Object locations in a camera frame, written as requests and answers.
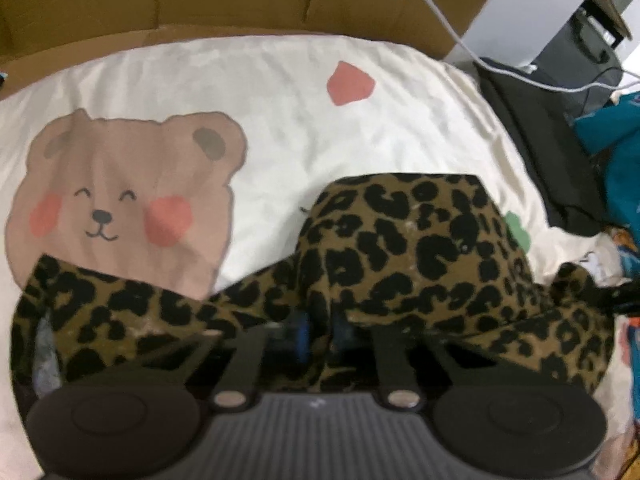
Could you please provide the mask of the leopard print garment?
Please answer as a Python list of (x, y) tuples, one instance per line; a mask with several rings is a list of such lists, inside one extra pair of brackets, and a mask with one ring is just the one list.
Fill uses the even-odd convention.
[(310, 358), (277, 365), (282, 389), (360, 387), (364, 359), (346, 330), (391, 325), (454, 336), (593, 391), (614, 348), (600, 295), (574, 263), (537, 284), (476, 177), (372, 174), (323, 190), (292, 256), (203, 300), (40, 258), (14, 313), (10, 370), (27, 391), (44, 318), (61, 376), (73, 382), (206, 330), (232, 338), (305, 313)]

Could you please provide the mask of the cream bear print bedsheet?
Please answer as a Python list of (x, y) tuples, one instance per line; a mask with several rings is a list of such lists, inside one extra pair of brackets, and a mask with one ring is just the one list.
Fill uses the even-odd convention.
[[(13, 317), (39, 259), (203, 300), (295, 252), (331, 183), (372, 174), (473, 176), (524, 249), (534, 281), (582, 266), (614, 322), (593, 391), (608, 421), (596, 474), (630, 442), (634, 296), (608, 234), (550, 226), (502, 122), (461, 70), (348, 37), (217, 38), (120, 52), (1, 104), (1, 474), (42, 473), (22, 414), (49, 392), (10, 370)], [(120, 367), (127, 362), (107, 367)], [(88, 382), (92, 374), (73, 382)]]

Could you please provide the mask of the folded black garment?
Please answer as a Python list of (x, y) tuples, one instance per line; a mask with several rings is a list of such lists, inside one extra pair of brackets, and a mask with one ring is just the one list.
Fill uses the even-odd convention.
[(525, 162), (550, 226), (595, 236), (605, 204), (588, 155), (563, 116), (561, 96), (475, 65), (480, 93)]

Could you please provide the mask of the teal patterned fabric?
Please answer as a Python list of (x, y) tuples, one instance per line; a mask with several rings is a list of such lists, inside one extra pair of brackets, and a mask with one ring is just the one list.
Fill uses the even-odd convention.
[(578, 118), (574, 133), (604, 195), (612, 239), (627, 278), (639, 276), (639, 95)]

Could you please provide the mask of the dark grey bag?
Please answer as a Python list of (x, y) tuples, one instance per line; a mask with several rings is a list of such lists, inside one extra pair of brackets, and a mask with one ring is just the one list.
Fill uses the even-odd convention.
[[(537, 67), (535, 80), (563, 88), (590, 82), (617, 87), (623, 78), (615, 51), (580, 12), (570, 17), (533, 64)], [(576, 118), (607, 106), (612, 93), (602, 88), (572, 94), (544, 92), (542, 102), (553, 119), (571, 124)]]

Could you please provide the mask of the brown cardboard sheet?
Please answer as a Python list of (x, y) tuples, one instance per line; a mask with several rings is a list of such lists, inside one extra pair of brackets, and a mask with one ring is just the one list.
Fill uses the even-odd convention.
[(122, 50), (187, 39), (333, 34), (452, 49), (488, 0), (1, 0), (1, 92)]

